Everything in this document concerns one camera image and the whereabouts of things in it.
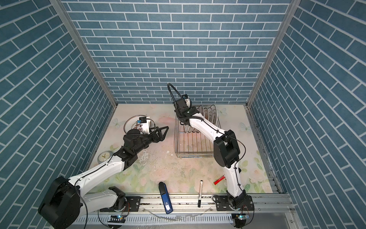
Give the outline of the white plate red chinese characters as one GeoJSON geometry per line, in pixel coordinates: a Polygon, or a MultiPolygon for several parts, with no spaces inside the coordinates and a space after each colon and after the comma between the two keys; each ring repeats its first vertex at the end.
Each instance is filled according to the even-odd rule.
{"type": "Polygon", "coordinates": [[[134,115],[133,117],[129,118],[124,124],[124,132],[127,133],[128,131],[130,131],[132,129],[138,130],[137,121],[139,120],[139,117],[141,117],[141,116],[145,116],[145,115],[138,114],[138,115],[134,115]]]}

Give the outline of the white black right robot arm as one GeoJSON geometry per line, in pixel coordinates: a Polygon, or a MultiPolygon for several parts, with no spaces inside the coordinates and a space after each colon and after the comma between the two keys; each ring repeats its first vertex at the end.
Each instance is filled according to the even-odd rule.
{"type": "Polygon", "coordinates": [[[182,124],[197,129],[212,141],[214,159],[224,169],[229,205],[234,210],[242,208],[248,195],[240,179],[238,167],[240,148],[235,133],[232,130],[220,129],[209,122],[189,104],[188,99],[178,99],[174,102],[174,107],[176,116],[182,124]]]}

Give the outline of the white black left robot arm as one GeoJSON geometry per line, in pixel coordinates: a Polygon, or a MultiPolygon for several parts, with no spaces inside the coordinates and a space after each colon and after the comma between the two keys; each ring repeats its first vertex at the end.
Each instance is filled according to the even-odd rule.
{"type": "Polygon", "coordinates": [[[70,178],[60,176],[50,185],[38,213],[55,229],[65,229],[79,217],[100,209],[124,211],[129,206],[125,193],[117,187],[89,194],[94,187],[109,177],[129,168],[138,158],[138,153],[151,143],[165,140],[169,127],[154,127],[148,134],[131,129],[124,135],[124,145],[105,162],[70,178]]]}

